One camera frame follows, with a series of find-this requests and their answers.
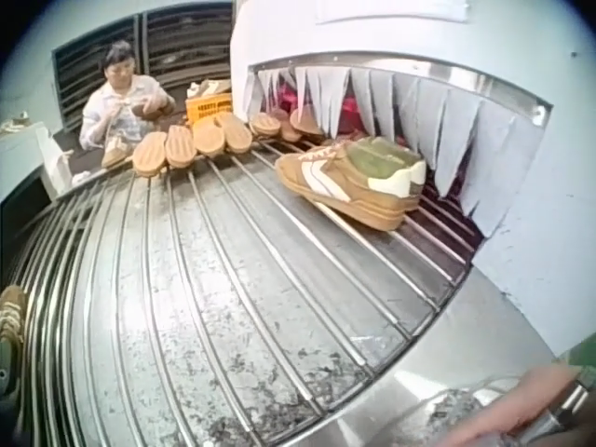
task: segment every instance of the black hair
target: black hair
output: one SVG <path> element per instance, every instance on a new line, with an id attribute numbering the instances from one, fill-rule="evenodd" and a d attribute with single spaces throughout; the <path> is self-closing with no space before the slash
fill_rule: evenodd
<path id="1" fill-rule="evenodd" d="M 114 42 L 100 62 L 102 72 L 111 65 L 134 59 L 134 51 L 130 43 L 125 40 Z"/>

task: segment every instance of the white shirt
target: white shirt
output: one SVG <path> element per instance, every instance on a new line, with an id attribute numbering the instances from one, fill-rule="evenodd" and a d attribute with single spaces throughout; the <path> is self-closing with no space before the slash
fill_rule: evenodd
<path id="1" fill-rule="evenodd" d="M 81 147 L 85 150 L 103 148 L 105 136 L 100 143 L 95 143 L 90 139 L 91 133 L 102 119 L 102 116 L 105 116 L 119 102 L 125 101 L 126 104 L 136 104 L 156 93 L 159 88 L 161 88 L 159 83 L 153 77 L 135 74 L 132 77 L 130 90 L 125 96 L 116 93 L 108 82 L 95 90 L 83 108 L 83 126 L 79 137 Z M 108 129 L 110 135 L 107 135 L 107 137 L 119 134 L 124 137 L 126 142 L 136 144 L 147 133 L 155 129 L 154 123 L 137 117 L 130 110 L 130 106 L 125 105 Z"/>

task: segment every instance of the hand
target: hand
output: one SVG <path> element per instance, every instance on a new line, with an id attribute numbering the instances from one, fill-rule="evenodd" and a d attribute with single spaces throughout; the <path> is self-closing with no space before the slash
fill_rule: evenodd
<path id="1" fill-rule="evenodd" d="M 152 96 L 147 98 L 145 104 L 142 108 L 142 113 L 144 115 L 152 114 L 153 112 L 158 111 L 159 109 L 166 107 L 168 105 L 168 95 L 163 90 L 159 89 L 156 91 Z"/>
<path id="2" fill-rule="evenodd" d="M 114 104 L 110 109 L 108 109 L 108 111 L 105 113 L 103 119 L 105 121 L 112 121 L 114 118 L 116 118 L 118 116 L 118 114 L 120 113 L 120 111 L 122 110 L 123 107 L 123 103 L 122 102 L 117 102 L 116 104 Z"/>
<path id="3" fill-rule="evenodd" d="M 459 447 L 482 435 L 510 433 L 535 420 L 577 377 L 560 364 L 528 372 L 503 398 L 454 428 L 437 447 Z"/>

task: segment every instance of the vent grille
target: vent grille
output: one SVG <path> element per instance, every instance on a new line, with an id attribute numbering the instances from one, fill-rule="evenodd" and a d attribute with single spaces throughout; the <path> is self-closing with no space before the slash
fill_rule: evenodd
<path id="1" fill-rule="evenodd" d="M 164 88 L 229 76 L 232 5 L 201 3 L 143 15 L 144 70 Z"/>
<path id="2" fill-rule="evenodd" d="M 137 17 L 111 23 L 53 52 L 58 104 L 64 130 L 78 130 L 82 123 L 85 103 L 95 89 L 104 82 L 100 60 L 106 49 L 116 40 L 124 39 L 136 49 L 140 60 Z"/>

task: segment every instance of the shoelace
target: shoelace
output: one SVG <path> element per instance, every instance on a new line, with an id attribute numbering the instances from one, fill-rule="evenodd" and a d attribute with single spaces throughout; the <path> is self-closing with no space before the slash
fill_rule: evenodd
<path id="1" fill-rule="evenodd" d="M 329 158 L 330 156 L 334 156 L 337 153 L 337 149 L 340 147 L 341 144 L 334 144 L 332 146 L 323 147 L 318 151 L 314 152 L 306 152 L 300 156 L 301 160 L 306 161 L 314 161 L 314 160 L 321 160 L 323 158 Z"/>
<path id="2" fill-rule="evenodd" d="M 20 306 L 14 303 L 4 303 L 0 309 L 0 332 L 8 330 L 22 343 L 21 325 Z"/>

